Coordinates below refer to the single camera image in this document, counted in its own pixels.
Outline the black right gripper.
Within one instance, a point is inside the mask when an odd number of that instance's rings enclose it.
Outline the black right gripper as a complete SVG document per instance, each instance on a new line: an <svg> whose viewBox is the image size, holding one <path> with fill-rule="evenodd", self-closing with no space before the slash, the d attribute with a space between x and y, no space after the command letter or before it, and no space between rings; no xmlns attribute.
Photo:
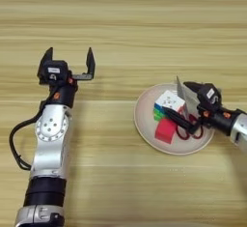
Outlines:
<svg viewBox="0 0 247 227"><path fill-rule="evenodd" d="M201 92L205 85L202 83L197 83L194 81L185 81L183 83L192 92L198 94ZM197 106L199 119L195 125L191 124L189 121L185 120L181 114L179 114L174 109L164 107L165 115L175 122L181 128L184 128L190 134L194 134L200 126L205 126L206 128L216 128L226 135L230 135L233 129L233 124L235 123L237 117L242 113L240 109L229 110L220 106L216 110L209 110L203 107L201 104Z"/></svg>

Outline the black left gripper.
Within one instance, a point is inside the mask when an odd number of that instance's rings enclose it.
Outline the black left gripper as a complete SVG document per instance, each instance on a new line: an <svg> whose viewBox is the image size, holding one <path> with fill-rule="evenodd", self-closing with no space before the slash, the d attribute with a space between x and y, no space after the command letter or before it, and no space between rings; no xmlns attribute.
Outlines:
<svg viewBox="0 0 247 227"><path fill-rule="evenodd" d="M53 48L49 47L41 58L37 77L41 85L49 85L51 79L48 71L48 63L52 61ZM87 53L87 73L70 75L67 81L58 88L52 88L53 96L48 100L49 104L61 104L69 108L73 107L75 94L78 90L78 81L92 80L95 76L96 61L93 50L89 48Z"/></svg>

